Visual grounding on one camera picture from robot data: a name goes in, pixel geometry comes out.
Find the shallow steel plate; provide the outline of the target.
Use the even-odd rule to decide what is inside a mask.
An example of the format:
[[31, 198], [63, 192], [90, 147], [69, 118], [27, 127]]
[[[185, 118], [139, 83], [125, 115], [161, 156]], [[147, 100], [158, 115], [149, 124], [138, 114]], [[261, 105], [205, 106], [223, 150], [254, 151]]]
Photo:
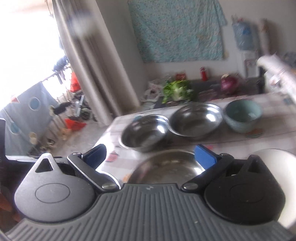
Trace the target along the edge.
[[148, 157], [128, 179], [129, 184], [177, 184], [182, 186], [205, 169], [187, 150], [165, 150]]

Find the teal ceramic bowl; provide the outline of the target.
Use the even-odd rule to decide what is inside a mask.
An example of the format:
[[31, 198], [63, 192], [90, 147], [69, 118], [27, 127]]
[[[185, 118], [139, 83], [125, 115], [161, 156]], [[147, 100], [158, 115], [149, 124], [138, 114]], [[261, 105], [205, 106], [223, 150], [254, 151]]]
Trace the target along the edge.
[[223, 118], [229, 128], [242, 134], [253, 131], [262, 115], [260, 105], [250, 99], [232, 101], [223, 110]]

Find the wide steel bowl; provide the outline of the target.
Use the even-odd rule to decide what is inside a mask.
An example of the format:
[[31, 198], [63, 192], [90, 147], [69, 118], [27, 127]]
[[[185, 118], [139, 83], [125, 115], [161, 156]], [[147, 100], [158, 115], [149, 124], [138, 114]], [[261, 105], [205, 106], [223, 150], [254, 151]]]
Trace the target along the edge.
[[211, 103], [189, 103], [169, 118], [170, 131], [188, 140], [201, 140], [215, 130], [223, 122], [222, 109]]

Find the steel bowl left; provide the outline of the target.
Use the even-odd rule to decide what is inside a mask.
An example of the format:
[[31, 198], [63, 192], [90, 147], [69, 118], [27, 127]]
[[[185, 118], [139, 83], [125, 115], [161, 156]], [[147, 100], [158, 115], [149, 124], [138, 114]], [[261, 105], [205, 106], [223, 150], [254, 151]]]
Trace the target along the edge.
[[136, 117], [121, 133], [122, 147], [145, 153], [154, 150], [170, 132], [168, 118], [158, 114]]

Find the white ceramic plate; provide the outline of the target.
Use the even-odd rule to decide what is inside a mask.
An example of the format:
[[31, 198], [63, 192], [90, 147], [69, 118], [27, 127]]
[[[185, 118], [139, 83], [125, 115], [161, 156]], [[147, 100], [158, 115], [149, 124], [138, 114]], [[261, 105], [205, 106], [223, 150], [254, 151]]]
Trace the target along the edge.
[[278, 222], [285, 228], [295, 232], [295, 155], [280, 149], [264, 149], [253, 152], [253, 154], [262, 159], [285, 194], [285, 206]]

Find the beige curtain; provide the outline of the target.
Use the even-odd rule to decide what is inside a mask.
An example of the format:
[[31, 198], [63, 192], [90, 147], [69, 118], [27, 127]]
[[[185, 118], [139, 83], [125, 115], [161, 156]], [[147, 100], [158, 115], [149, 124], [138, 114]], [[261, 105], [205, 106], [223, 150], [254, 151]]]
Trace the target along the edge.
[[63, 48], [97, 120], [107, 126], [139, 106], [96, 1], [53, 1]]

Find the red plastic bag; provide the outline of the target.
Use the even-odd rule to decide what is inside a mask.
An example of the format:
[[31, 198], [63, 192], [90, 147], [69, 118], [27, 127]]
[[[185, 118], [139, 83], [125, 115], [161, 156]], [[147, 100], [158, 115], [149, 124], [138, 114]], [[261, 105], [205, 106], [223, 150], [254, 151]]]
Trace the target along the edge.
[[75, 72], [71, 73], [71, 83], [70, 83], [70, 91], [71, 92], [77, 92], [80, 91], [81, 87], [80, 84], [78, 82], [77, 76], [75, 74]]

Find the blue patterned hanging sheet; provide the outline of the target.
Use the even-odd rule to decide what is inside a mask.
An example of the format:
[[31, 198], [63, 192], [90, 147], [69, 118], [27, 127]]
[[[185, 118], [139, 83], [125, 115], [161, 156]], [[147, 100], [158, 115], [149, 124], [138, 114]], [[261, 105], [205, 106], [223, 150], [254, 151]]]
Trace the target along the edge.
[[1, 118], [6, 120], [6, 155], [29, 154], [52, 120], [49, 107], [57, 104], [43, 83], [39, 82], [1, 109]]

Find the green leafy cabbage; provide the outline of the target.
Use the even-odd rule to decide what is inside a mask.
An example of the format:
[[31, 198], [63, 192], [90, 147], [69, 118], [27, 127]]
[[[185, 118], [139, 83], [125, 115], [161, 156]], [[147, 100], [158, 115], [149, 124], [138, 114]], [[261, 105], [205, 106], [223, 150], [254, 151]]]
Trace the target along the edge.
[[163, 101], [191, 100], [194, 95], [194, 90], [191, 89], [189, 80], [176, 80], [167, 82], [163, 88]]

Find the purple red cabbage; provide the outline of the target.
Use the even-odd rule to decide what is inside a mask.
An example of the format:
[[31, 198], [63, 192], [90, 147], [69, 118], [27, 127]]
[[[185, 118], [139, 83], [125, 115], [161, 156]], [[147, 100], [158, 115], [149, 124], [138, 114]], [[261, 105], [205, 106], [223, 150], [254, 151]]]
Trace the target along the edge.
[[234, 94], [238, 87], [239, 87], [239, 80], [237, 77], [230, 75], [230, 74], [224, 74], [221, 76], [221, 91], [224, 94], [231, 95]]

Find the red bottle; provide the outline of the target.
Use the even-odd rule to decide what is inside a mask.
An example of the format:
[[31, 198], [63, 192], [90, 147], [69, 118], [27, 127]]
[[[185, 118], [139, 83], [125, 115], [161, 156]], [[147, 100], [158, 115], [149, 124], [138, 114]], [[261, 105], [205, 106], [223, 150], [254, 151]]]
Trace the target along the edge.
[[200, 68], [200, 74], [201, 74], [201, 78], [203, 81], [207, 81], [208, 80], [208, 76], [207, 76], [207, 71], [204, 67]]

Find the white folded blanket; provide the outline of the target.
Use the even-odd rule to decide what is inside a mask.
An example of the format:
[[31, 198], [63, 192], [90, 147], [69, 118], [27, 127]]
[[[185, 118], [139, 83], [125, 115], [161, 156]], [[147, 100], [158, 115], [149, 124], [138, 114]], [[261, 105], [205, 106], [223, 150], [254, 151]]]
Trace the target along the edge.
[[295, 103], [295, 69], [284, 63], [276, 54], [264, 55], [256, 64], [266, 71], [266, 90], [287, 95]]

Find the blue water jug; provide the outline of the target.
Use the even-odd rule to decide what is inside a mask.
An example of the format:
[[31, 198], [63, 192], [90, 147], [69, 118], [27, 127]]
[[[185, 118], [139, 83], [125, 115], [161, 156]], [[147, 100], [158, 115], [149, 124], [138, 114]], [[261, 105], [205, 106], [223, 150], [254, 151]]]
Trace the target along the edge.
[[237, 48], [241, 51], [254, 50], [254, 42], [251, 25], [248, 22], [240, 21], [232, 24]]

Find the teal floral wall cloth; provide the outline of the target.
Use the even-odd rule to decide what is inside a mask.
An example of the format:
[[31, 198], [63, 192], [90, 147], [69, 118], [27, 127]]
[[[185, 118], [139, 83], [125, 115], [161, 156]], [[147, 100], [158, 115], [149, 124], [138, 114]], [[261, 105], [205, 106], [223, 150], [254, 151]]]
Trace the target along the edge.
[[218, 1], [128, 1], [128, 9], [145, 63], [223, 60]]

